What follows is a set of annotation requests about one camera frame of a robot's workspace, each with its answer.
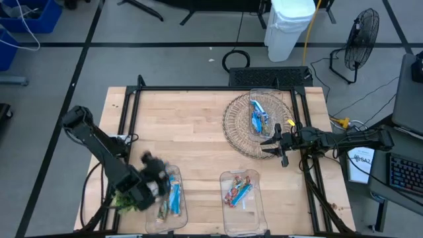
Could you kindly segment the black desk device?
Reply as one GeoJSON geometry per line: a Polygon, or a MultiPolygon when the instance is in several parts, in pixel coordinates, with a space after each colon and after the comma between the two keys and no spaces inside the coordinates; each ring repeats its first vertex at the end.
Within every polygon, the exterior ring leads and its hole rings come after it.
{"type": "Polygon", "coordinates": [[[423,51],[416,55],[416,61],[411,65],[412,80],[423,83],[423,51]]]}

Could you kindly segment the black panel on stand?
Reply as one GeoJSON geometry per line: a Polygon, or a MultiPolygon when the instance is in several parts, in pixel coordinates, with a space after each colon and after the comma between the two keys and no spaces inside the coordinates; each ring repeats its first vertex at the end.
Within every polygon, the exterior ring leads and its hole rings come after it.
{"type": "MultiPolygon", "coordinates": [[[[184,26],[188,20],[192,17],[195,12],[205,11],[205,12],[250,12],[256,13],[261,27],[263,29],[267,28],[267,24],[264,22],[262,15],[264,13],[270,12],[271,0],[152,0],[159,3],[164,3],[171,7],[176,7],[180,9],[186,9],[189,11],[189,14],[179,23],[181,26],[184,26]]],[[[151,7],[139,2],[138,0],[121,0],[117,5],[123,5],[129,3],[130,5],[137,7],[138,9],[144,11],[145,13],[158,18],[161,22],[164,21],[164,18],[151,7]]],[[[325,9],[329,19],[332,24],[336,24],[336,19],[333,16],[331,7],[334,3],[334,0],[323,0],[323,7],[320,9],[325,9]]]]}

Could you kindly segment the grey desk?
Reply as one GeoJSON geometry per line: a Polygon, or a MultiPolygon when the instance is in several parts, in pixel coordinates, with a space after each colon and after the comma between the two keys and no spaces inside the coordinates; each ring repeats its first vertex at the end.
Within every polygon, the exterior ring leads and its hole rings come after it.
{"type": "Polygon", "coordinates": [[[418,163],[423,163],[423,139],[416,138],[408,133],[401,132],[392,127],[383,125],[381,129],[387,130],[394,146],[389,151],[376,150],[371,166],[371,177],[368,181],[369,189],[376,195],[400,205],[414,213],[423,216],[423,197],[402,192],[395,192],[388,186],[388,168],[387,162],[390,153],[394,153],[407,159],[415,159],[418,163]]]}

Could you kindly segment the green artificial plant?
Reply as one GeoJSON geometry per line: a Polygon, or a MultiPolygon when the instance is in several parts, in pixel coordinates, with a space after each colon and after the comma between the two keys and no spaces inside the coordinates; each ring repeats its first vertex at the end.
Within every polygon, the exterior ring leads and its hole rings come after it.
{"type": "Polygon", "coordinates": [[[114,208],[120,214],[130,211],[138,211],[135,200],[130,195],[119,191],[116,191],[113,195],[110,208],[114,208]]]}

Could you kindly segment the black floor fan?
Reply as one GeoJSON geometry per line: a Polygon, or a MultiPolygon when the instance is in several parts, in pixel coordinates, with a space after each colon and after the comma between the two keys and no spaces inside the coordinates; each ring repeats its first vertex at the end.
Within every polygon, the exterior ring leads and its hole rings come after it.
{"type": "Polygon", "coordinates": [[[379,13],[372,8],[362,11],[354,20],[346,45],[330,53],[329,69],[347,84],[355,83],[359,68],[367,62],[373,51],[378,32],[379,13]],[[348,80],[333,68],[334,56],[341,51],[344,51],[345,66],[354,72],[353,81],[348,80]]]}

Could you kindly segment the grey metal bar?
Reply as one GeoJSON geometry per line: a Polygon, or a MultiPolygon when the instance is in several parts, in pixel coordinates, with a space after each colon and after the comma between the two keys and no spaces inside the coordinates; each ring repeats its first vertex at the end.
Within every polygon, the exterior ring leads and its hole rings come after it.
{"type": "Polygon", "coordinates": [[[28,84],[29,81],[26,77],[0,75],[0,85],[19,85],[25,87],[28,84]]]}

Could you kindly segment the white trash bin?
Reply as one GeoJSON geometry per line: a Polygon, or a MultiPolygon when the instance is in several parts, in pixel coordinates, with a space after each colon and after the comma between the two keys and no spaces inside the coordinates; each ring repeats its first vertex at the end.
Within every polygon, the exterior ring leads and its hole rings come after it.
{"type": "Polygon", "coordinates": [[[268,58],[286,61],[316,10],[314,0],[271,0],[271,9],[264,38],[268,58]]]}

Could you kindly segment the green granola bar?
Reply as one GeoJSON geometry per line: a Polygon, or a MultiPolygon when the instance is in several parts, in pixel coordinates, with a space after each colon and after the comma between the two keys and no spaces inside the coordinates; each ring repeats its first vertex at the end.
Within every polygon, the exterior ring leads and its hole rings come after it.
{"type": "Polygon", "coordinates": [[[271,129],[269,126],[269,117],[266,112],[260,113],[260,125],[261,125],[261,135],[268,137],[270,135],[271,129]]]}
{"type": "Polygon", "coordinates": [[[159,210],[157,213],[157,221],[160,223],[164,223],[167,219],[168,212],[169,212],[169,199],[163,198],[161,200],[161,204],[159,206],[159,210]]]}

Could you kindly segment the black perforated box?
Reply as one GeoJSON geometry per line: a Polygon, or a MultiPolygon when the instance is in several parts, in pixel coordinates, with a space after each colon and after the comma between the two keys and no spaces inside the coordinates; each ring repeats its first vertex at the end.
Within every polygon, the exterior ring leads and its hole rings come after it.
{"type": "Polygon", "coordinates": [[[313,76],[306,66],[238,67],[229,70],[229,86],[312,87],[313,76]]]}

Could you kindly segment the black metal table frame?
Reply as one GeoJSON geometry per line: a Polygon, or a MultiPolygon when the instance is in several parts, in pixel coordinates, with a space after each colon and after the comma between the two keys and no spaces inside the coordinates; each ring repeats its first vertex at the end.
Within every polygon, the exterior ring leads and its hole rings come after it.
{"type": "Polygon", "coordinates": [[[312,235],[333,231],[316,199],[309,196],[298,164],[301,154],[288,153],[289,165],[278,158],[258,160],[234,150],[223,134],[227,105],[245,93],[231,87],[111,87],[101,106],[92,106],[96,124],[108,134],[134,133],[130,163],[141,167],[140,155],[152,154],[176,165],[182,175],[188,221],[175,238],[223,236],[220,177],[226,171],[252,169],[259,175],[267,228],[272,235],[312,235]]]}

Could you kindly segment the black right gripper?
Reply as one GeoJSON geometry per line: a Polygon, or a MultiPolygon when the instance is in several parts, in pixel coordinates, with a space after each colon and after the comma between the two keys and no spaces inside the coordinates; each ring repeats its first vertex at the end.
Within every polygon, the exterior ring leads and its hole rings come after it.
{"type": "Polygon", "coordinates": [[[286,151],[293,150],[293,147],[298,145],[297,141],[297,130],[299,129],[298,124],[291,126],[290,131],[282,133],[282,126],[277,123],[274,126],[274,137],[260,143],[260,145],[272,145],[277,143],[277,147],[262,149],[262,152],[270,153],[281,158],[282,167],[287,167],[289,165],[289,160],[286,155],[286,151]]]}

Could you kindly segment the yellow power plug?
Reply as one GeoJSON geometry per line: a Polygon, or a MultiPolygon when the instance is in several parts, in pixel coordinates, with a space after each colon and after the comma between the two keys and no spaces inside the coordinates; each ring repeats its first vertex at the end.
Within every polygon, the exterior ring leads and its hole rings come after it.
{"type": "Polygon", "coordinates": [[[349,118],[334,118],[330,117],[330,121],[336,128],[340,130],[347,130],[350,125],[350,119],[349,118]]]}

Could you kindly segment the blue storage bin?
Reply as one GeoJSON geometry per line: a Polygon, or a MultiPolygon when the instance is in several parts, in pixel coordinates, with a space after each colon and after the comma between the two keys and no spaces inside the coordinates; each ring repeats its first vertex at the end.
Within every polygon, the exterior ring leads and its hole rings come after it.
{"type": "Polygon", "coordinates": [[[0,71],[10,68],[16,55],[18,42],[4,29],[0,28],[0,71]]]}
{"type": "Polygon", "coordinates": [[[47,34],[53,32],[62,13],[61,7],[55,0],[1,0],[5,6],[17,8],[17,17],[0,17],[0,24],[5,29],[15,33],[27,32],[17,1],[21,5],[23,12],[24,6],[34,10],[35,16],[33,18],[27,18],[29,14],[24,17],[24,21],[32,33],[47,34]]]}

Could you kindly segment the white paper sheet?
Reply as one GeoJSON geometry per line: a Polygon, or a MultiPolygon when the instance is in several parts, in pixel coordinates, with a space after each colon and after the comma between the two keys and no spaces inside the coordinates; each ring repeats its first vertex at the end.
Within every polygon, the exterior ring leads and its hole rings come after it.
{"type": "Polygon", "coordinates": [[[346,159],[349,182],[368,183],[374,153],[374,149],[367,147],[356,147],[349,150],[346,159]]]}

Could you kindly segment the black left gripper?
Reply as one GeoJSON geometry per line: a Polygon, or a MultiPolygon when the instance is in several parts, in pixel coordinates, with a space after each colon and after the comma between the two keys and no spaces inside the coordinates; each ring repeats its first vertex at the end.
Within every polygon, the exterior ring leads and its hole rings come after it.
{"type": "Polygon", "coordinates": [[[139,172],[141,184],[140,190],[144,198],[164,196],[170,192],[169,175],[166,172],[166,165],[158,157],[151,154],[150,151],[144,151],[141,156],[141,162],[144,168],[139,172]],[[157,195],[148,187],[150,182],[157,185],[157,195]]]}

